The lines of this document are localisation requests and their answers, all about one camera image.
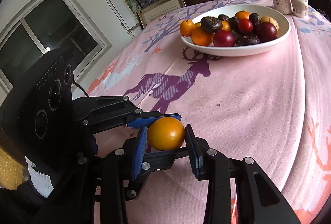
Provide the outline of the pink printed tablecloth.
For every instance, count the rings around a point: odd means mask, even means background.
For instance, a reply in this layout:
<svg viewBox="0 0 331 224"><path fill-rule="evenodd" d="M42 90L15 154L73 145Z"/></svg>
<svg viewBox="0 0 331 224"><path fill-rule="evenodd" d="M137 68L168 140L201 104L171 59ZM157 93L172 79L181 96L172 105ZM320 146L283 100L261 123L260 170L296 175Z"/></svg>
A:
<svg viewBox="0 0 331 224"><path fill-rule="evenodd" d="M152 22L95 78L90 96L129 95L144 111L178 113L225 156L252 157L310 223L330 196L330 22L310 8L269 52L197 53L180 23L215 8L272 0L213 0Z"/></svg>

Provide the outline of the large dark red plum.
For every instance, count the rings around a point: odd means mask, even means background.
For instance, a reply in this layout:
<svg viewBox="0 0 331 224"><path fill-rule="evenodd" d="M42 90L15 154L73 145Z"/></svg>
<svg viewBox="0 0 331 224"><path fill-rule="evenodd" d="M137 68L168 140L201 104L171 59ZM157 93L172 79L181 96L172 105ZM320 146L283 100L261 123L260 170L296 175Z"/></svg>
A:
<svg viewBox="0 0 331 224"><path fill-rule="evenodd" d="M256 26L256 35L261 42L268 42L278 37L278 31L272 23L263 22Z"/></svg>

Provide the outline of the large orange mandarin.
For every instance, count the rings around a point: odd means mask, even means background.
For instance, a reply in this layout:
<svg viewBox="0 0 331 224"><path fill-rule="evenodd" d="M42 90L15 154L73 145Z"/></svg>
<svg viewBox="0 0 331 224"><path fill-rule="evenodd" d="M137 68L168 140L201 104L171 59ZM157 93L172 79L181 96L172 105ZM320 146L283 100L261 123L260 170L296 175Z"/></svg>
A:
<svg viewBox="0 0 331 224"><path fill-rule="evenodd" d="M213 36L213 32L208 32L199 26L192 31L191 40L195 45L209 46L213 42Z"/></svg>

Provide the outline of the small red plum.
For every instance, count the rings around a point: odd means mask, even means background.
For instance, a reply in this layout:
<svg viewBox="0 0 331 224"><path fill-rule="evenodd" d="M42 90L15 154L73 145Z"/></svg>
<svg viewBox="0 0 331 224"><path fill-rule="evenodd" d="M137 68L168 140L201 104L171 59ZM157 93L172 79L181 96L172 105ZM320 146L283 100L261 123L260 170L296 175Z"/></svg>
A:
<svg viewBox="0 0 331 224"><path fill-rule="evenodd" d="M225 30L216 32L213 36L213 44L215 47L229 48L235 44L234 36Z"/></svg>

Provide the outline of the small orange mandarin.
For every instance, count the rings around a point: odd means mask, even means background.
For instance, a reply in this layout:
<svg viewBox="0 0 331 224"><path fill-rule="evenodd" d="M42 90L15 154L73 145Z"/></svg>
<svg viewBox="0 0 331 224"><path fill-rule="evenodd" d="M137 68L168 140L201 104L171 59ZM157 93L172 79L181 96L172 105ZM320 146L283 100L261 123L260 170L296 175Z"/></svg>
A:
<svg viewBox="0 0 331 224"><path fill-rule="evenodd" d="M235 14L235 18L239 19L239 20L242 20L242 19L249 19L250 17L250 13L246 10L241 10L241 11L238 11L236 14Z"/></svg>

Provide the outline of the dark glass door window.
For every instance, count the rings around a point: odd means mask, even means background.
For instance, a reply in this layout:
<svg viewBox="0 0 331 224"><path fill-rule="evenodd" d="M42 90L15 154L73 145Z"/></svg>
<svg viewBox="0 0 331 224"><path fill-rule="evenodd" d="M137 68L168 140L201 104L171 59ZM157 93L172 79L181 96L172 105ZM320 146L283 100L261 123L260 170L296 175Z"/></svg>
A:
<svg viewBox="0 0 331 224"><path fill-rule="evenodd" d="M42 55L67 46L80 79L112 45L77 0L31 0L1 31L1 88L9 93Z"/></svg>

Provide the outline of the small red cherry tomato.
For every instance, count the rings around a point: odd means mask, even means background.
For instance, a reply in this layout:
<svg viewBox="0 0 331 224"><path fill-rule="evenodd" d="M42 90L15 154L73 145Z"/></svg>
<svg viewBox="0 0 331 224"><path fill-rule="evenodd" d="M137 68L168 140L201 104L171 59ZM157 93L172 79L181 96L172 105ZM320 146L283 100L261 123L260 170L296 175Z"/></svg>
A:
<svg viewBox="0 0 331 224"><path fill-rule="evenodd" d="M249 19L241 19L238 24L238 28L243 35L248 35L252 33L254 27Z"/></svg>

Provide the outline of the yellow orange fruit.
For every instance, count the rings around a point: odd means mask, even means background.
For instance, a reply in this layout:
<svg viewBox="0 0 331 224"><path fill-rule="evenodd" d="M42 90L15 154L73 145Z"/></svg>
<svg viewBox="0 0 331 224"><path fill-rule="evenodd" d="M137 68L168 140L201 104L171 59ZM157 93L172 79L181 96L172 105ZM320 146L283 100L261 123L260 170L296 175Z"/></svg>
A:
<svg viewBox="0 0 331 224"><path fill-rule="evenodd" d="M270 16L262 16L262 18L260 19L260 22L261 23L269 22L276 28L277 31L279 30L279 25L278 25L277 20Z"/></svg>
<svg viewBox="0 0 331 224"><path fill-rule="evenodd" d="M159 151L176 150L185 140L183 124L173 117L162 117L148 128L148 142Z"/></svg>

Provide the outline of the dark chestnut on plate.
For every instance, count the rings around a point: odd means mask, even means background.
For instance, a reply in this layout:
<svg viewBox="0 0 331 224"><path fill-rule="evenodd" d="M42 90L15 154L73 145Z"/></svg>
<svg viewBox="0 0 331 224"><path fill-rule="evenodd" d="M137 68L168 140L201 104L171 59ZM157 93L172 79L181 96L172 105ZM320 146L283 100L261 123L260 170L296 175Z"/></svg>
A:
<svg viewBox="0 0 331 224"><path fill-rule="evenodd" d="M256 29L256 27L258 25L260 25L261 23L261 19L258 13L251 13L249 15L249 20L251 21L252 25L253 25L253 29Z"/></svg>

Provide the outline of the dark purple round fruit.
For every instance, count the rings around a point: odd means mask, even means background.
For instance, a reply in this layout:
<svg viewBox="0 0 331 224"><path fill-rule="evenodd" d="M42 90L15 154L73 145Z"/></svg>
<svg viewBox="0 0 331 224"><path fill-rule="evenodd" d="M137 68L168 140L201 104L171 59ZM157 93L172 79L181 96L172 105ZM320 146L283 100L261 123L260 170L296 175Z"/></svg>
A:
<svg viewBox="0 0 331 224"><path fill-rule="evenodd" d="M237 46L249 46L260 44L260 39L256 35L239 36L235 40Z"/></svg>

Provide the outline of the white paper cup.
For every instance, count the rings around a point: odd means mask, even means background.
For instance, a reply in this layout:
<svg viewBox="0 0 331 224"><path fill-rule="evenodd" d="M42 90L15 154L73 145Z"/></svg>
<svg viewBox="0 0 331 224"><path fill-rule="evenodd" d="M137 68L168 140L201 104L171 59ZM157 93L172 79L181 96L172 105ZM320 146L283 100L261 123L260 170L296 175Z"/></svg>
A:
<svg viewBox="0 0 331 224"><path fill-rule="evenodd" d="M299 18L305 18L308 13L308 0L291 0L293 13Z"/></svg>

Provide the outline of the dark water chestnut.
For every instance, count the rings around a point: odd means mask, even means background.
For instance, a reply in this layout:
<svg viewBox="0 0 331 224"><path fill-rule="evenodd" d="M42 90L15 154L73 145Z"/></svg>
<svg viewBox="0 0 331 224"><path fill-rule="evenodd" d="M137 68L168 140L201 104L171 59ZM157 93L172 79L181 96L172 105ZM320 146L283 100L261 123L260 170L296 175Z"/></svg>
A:
<svg viewBox="0 0 331 224"><path fill-rule="evenodd" d="M217 32L222 29L222 22L219 18L206 16L200 21L202 28L207 32Z"/></svg>

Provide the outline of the small orange kumquat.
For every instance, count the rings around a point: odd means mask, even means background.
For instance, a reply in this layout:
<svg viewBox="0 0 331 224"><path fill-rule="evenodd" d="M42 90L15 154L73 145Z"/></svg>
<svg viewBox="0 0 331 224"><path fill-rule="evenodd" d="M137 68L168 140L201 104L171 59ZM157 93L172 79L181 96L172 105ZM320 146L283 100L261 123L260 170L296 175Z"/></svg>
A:
<svg viewBox="0 0 331 224"><path fill-rule="evenodd" d="M190 19L186 19L180 24L180 34L184 37L191 36L195 28L195 24Z"/></svg>

